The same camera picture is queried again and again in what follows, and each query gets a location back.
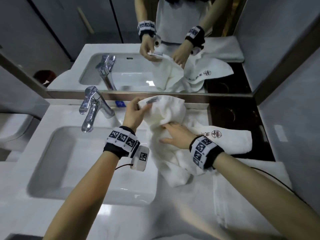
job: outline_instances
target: white sticker on wall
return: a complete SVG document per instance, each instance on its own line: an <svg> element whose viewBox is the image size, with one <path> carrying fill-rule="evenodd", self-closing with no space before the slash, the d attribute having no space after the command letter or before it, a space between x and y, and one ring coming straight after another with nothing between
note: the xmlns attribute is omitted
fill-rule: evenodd
<svg viewBox="0 0 320 240"><path fill-rule="evenodd" d="M276 132L276 134L278 136L279 141L288 142L288 139L286 137L286 134L285 134L285 131L284 131L282 125L275 124L274 125L274 130L275 130L275 132Z"/></svg>

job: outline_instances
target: hand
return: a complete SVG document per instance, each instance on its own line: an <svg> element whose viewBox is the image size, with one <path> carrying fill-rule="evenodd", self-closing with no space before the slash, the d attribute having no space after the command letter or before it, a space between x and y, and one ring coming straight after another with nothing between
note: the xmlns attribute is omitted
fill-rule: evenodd
<svg viewBox="0 0 320 240"><path fill-rule="evenodd" d="M163 138L160 139L160 142L174 145L180 149L189 149L191 142L197 137L194 133L188 130L187 127L176 122L170 122L162 126L168 130L172 139Z"/></svg>
<svg viewBox="0 0 320 240"><path fill-rule="evenodd" d="M122 125L131 128L134 133L137 131L138 126L141 124L144 114L152 107L152 103L145 105L142 109L138 110L137 103L140 98L136 97L129 104L125 110L124 120Z"/></svg>
<svg viewBox="0 0 320 240"><path fill-rule="evenodd" d="M154 56L148 55L148 52L153 53L154 51L155 51L155 48L154 48L153 38L151 38L151 36L148 34L144 34L142 36L142 42L141 42L141 46L140 46L140 54L149 61L155 61L155 62L161 61L161 59L157 59Z"/></svg>
<svg viewBox="0 0 320 240"><path fill-rule="evenodd" d="M182 69L184 69L192 49L193 44L189 40L185 40L179 48L174 51L171 57L175 63L181 65Z"/></svg>

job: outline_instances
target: person's right arm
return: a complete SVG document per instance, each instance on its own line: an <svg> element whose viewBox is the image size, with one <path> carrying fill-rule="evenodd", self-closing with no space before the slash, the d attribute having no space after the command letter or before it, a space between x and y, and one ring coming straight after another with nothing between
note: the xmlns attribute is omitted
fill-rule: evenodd
<svg viewBox="0 0 320 240"><path fill-rule="evenodd" d="M164 125L172 139L161 142L189 149L196 137L177 123ZM234 157L220 153L213 167L289 240L319 239L320 216L298 197Z"/></svg>
<svg viewBox="0 0 320 240"><path fill-rule="evenodd" d="M136 10L138 23L148 20L148 12L146 9L145 0L134 0L134 7ZM148 55L148 52L153 53L154 51L155 48L153 38L151 38L148 34L143 35L140 46L140 54L149 61L161 61L154 56Z"/></svg>

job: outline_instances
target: faucet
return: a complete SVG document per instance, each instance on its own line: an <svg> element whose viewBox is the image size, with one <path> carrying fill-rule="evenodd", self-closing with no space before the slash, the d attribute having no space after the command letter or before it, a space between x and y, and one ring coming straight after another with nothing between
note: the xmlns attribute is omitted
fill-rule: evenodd
<svg viewBox="0 0 320 240"><path fill-rule="evenodd" d="M113 117L115 112L109 107L95 86L87 87L84 93L85 99L79 108L79 113L84 115L88 111L89 105L90 110L82 124L81 130L82 132L91 132L94 129L94 120L100 109L107 119Z"/></svg>
<svg viewBox="0 0 320 240"><path fill-rule="evenodd" d="M113 65L115 64L116 56L110 54L102 55L101 61L96 65L96 70L98 71L100 77L106 84L109 90L116 91L116 87L113 83L110 72L112 71Z"/></svg>

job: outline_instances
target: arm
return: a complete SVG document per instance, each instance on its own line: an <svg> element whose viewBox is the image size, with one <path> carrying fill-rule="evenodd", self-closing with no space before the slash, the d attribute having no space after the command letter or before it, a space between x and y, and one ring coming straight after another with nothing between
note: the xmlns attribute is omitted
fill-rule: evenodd
<svg viewBox="0 0 320 240"><path fill-rule="evenodd" d="M128 105L123 125L134 132L143 120L144 113L150 109L148 104L137 110L139 98ZM81 240L86 239L106 196L119 157L104 151L86 175L75 186L54 216L43 240Z"/></svg>
<svg viewBox="0 0 320 240"><path fill-rule="evenodd" d="M220 15L224 12L227 6L228 0L215 0L211 5L209 11L205 17L200 21L199 26L203 28L204 33L214 25ZM172 58L175 63L181 65L182 68L186 65L186 62L193 49L193 44L189 40L185 40L179 48L177 48L172 54Z"/></svg>
<svg viewBox="0 0 320 240"><path fill-rule="evenodd" d="M136 10L138 23L148 20L148 12L146 9L145 0L134 0L134 7ZM161 61L154 56L148 55L148 52L153 53L154 51L155 48L153 38L151 38L148 34L143 35L139 53L149 61Z"/></svg>
<svg viewBox="0 0 320 240"><path fill-rule="evenodd" d="M196 137L177 123L164 127L172 139L161 142L181 149L189 149ZM320 216L294 194L224 152L217 156L213 167L286 238L319 239Z"/></svg>

